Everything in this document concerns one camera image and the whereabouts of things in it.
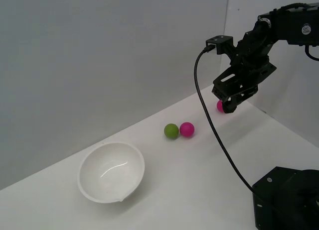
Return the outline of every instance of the magenta ball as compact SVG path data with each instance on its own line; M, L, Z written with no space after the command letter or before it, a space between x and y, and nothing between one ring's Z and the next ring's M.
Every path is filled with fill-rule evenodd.
M217 102L217 109L218 109L220 112L224 113L223 103L221 102L221 100L219 100L219 101Z
M191 137L195 132L195 127L192 123L185 122L181 124L179 132L184 137Z

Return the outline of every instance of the black robotic arm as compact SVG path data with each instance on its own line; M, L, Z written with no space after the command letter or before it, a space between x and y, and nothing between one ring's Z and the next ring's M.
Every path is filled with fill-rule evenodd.
M319 3L294 3L258 16L252 31L233 45L233 37L216 36L206 41L214 45L217 54L230 58L230 67L214 80L212 92L222 101L225 113L232 113L237 106L258 91L258 84L272 74L276 67L269 62L268 53L278 40L289 45L319 45Z

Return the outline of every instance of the black mounting plate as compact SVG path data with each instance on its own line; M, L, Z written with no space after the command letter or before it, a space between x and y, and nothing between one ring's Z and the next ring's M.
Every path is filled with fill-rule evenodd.
M293 175L300 172L296 169L276 167L253 185L256 193L268 203L272 202L275 192ZM273 211L253 194L256 228L259 230L279 230L276 226Z

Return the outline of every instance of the gray wall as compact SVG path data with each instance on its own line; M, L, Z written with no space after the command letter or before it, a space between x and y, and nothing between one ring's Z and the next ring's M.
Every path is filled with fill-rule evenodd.
M194 93L194 61L223 33L226 6L0 0L0 189ZM203 58L202 87L219 64Z
M319 0L229 0L225 34L233 35L237 42L254 27L259 14L294 2ZM311 48L311 52L319 57L319 47ZM319 147L319 62L305 55L305 47L291 46L286 41L276 43L269 56L277 70L249 101ZM223 57L221 71L228 66L229 60Z

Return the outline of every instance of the table surface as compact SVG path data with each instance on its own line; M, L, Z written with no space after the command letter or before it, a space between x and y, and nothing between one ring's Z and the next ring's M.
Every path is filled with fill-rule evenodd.
M276 166L318 169L318 148L248 102L233 114L217 112L210 90L203 96L213 122L250 184ZM167 123L185 121L195 125L193 138L165 138ZM81 195L76 176L85 155L109 141L135 145L144 156L145 175L128 199L97 204ZM1 190L0 225L2 230L255 229L252 194L228 163L197 95Z

